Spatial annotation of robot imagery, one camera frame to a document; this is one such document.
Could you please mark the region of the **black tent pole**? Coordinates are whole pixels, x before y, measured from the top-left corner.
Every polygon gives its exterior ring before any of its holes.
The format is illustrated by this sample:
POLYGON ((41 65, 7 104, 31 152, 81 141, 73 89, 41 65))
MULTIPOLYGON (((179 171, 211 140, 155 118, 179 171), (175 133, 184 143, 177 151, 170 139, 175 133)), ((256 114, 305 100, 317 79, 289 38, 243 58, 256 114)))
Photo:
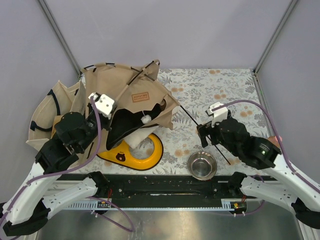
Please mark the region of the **black tent pole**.
POLYGON ((146 69, 151 66, 152 64, 159 64, 159 60, 152 60, 150 63, 145 65, 140 71, 137 72, 137 74, 126 84, 126 86, 123 88, 123 90, 119 93, 119 95, 115 98, 115 102, 118 102, 121 96, 124 94, 124 92, 128 89, 128 87, 141 75, 144 74, 146 69))
MULTIPOLYGON (((191 118, 191 120, 196 124, 196 129, 197 130, 200 130, 200 132, 198 133, 199 137, 200 137, 200 141, 201 141, 201 144, 204 144, 203 148, 207 147, 209 144, 208 144, 208 141, 205 140, 205 138, 207 138, 210 143, 212 143, 212 140, 210 138, 210 136, 207 134, 205 135, 205 132, 204 132, 204 129, 203 127, 197 123, 197 121, 190 115, 190 113, 182 106, 180 105, 181 109, 188 115, 188 117, 191 118)), ((215 145, 215 144, 212 144, 216 150, 222 155, 222 157, 226 160, 226 162, 231 165, 230 161, 226 158, 226 156, 222 153, 222 151, 215 145)))

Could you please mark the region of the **beige pet tent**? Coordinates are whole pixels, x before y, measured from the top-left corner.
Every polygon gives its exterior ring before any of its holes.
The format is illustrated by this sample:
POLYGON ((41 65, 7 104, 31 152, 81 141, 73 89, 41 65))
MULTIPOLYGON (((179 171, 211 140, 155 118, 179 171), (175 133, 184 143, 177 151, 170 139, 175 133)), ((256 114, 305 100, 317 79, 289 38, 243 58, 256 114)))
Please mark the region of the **beige pet tent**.
MULTIPOLYGON (((85 77, 86 95, 97 92, 115 100, 144 66, 102 62, 84 67, 81 71, 85 77)), ((140 128, 157 125, 173 129, 173 111, 179 106, 179 102, 171 91, 158 81, 159 69, 160 61, 159 64, 150 65, 116 102, 111 118, 112 130, 104 129, 101 132, 100 152, 111 150, 118 142, 140 128), (150 115, 152 121, 143 124, 141 118, 144 115, 150 115)))

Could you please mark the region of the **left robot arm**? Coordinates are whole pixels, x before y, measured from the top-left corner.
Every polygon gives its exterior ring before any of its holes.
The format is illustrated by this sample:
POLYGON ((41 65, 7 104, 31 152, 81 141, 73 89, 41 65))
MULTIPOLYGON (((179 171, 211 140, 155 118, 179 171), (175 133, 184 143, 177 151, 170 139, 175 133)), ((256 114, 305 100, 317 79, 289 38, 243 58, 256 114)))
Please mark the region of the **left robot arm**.
POLYGON ((35 156, 31 171, 17 193, 0 205, 0 225, 7 237, 31 235, 58 212, 88 197, 102 198, 109 191, 108 180, 100 171, 88 173, 77 185, 59 193, 45 193, 75 163, 94 140, 101 139, 109 119, 91 111, 88 117, 79 112, 65 114, 55 125, 56 133, 35 156))

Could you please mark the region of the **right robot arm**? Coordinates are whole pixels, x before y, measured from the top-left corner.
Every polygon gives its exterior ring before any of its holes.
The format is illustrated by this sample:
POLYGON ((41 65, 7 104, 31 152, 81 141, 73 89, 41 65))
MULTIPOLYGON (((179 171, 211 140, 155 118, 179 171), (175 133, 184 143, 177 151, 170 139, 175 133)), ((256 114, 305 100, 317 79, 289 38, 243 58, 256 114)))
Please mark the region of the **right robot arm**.
POLYGON ((197 132, 203 147, 220 144, 251 168, 261 170, 284 185, 275 188, 241 176, 228 184, 228 194, 261 198, 294 213, 303 224, 320 227, 320 185, 293 164, 285 161, 284 152, 266 138, 251 136, 245 125, 230 117, 221 122, 200 124, 197 132))

